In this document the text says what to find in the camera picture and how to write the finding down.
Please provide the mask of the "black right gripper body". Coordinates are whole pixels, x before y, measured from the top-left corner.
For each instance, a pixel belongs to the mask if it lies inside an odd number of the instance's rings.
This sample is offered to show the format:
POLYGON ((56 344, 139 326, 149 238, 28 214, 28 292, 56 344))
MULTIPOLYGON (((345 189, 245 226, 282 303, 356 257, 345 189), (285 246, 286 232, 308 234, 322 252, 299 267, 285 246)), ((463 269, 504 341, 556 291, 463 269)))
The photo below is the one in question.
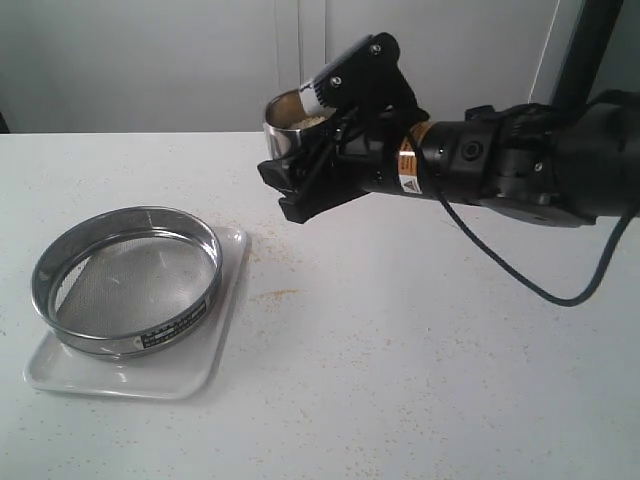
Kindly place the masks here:
POLYGON ((369 193, 421 196, 414 148, 429 116, 400 74, 359 80, 316 78, 299 89, 309 117, 323 117, 320 132, 294 157, 296 200, 355 200, 369 193))

